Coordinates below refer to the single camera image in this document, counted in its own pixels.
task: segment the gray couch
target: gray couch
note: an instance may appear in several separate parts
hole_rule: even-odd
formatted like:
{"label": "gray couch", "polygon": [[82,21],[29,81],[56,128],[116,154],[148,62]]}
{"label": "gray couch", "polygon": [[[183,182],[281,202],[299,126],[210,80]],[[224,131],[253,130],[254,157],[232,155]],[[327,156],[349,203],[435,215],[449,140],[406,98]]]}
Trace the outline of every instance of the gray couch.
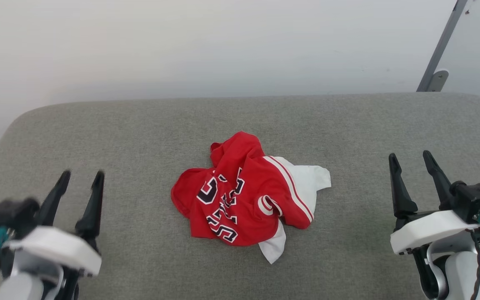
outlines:
{"label": "gray couch", "polygon": [[[331,171],[307,230],[286,226],[282,257],[259,247],[190,237],[170,200],[185,169],[209,167],[208,148],[237,131],[266,153]],[[480,182],[480,97],[392,93],[86,102],[19,117],[0,141],[0,200],[43,199],[72,179],[55,225],[72,230],[105,170],[99,277],[81,298],[424,299],[411,256],[392,253],[388,154],[421,210],[438,207],[421,157],[448,178]]]}

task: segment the red jersey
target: red jersey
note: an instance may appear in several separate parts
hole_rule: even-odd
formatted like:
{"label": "red jersey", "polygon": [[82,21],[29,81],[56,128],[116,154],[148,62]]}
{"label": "red jersey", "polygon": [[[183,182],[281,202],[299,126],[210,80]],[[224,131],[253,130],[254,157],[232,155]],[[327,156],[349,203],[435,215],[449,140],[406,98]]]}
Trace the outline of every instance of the red jersey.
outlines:
{"label": "red jersey", "polygon": [[280,217],[307,228],[316,191],[331,186],[327,169],[266,156],[259,139],[245,132],[210,150],[213,167],[188,169],[171,191],[179,212],[190,219],[193,237],[254,245],[278,235]]}

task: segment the metal bracket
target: metal bracket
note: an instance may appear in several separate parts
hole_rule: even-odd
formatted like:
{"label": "metal bracket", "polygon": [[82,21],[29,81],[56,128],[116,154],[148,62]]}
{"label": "metal bracket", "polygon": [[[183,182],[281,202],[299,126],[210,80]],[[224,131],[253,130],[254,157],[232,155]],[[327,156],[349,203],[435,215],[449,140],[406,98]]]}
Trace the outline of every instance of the metal bracket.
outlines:
{"label": "metal bracket", "polygon": [[431,82],[429,83],[429,87],[427,87],[426,92],[442,91],[446,80],[448,80],[448,76],[448,70],[440,70],[438,72],[435,72],[435,74],[432,75]]}

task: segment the gray metal pole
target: gray metal pole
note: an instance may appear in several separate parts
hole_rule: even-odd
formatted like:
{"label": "gray metal pole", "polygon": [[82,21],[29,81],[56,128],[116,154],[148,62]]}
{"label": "gray metal pole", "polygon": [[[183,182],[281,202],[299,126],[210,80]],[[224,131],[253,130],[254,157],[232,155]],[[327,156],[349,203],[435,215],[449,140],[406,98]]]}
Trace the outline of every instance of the gray metal pole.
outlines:
{"label": "gray metal pole", "polygon": [[468,0],[458,0],[451,12],[449,19],[447,20],[444,32],[442,32],[442,36],[440,36],[440,40],[436,45],[435,51],[432,54],[431,60],[429,61],[429,65],[427,65],[427,69],[425,69],[425,73],[421,78],[420,85],[417,88],[417,92],[425,92],[429,88],[429,84],[431,83],[431,79],[433,74],[438,67],[438,63],[442,58],[442,54],[444,53],[445,47],[448,45],[449,39],[451,38],[451,34],[455,30],[455,26],[459,21],[460,15],[462,14],[464,7]]}

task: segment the white wall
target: white wall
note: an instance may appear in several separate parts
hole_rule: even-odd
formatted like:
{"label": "white wall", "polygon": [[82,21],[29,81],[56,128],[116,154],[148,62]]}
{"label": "white wall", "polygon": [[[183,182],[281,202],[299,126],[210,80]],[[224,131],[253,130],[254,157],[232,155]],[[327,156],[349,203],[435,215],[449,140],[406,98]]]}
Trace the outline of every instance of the white wall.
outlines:
{"label": "white wall", "polygon": [[449,71],[442,92],[480,95],[480,0],[468,0],[438,63]]}
{"label": "white wall", "polygon": [[455,0],[0,0],[0,137],[71,101],[415,91]]}

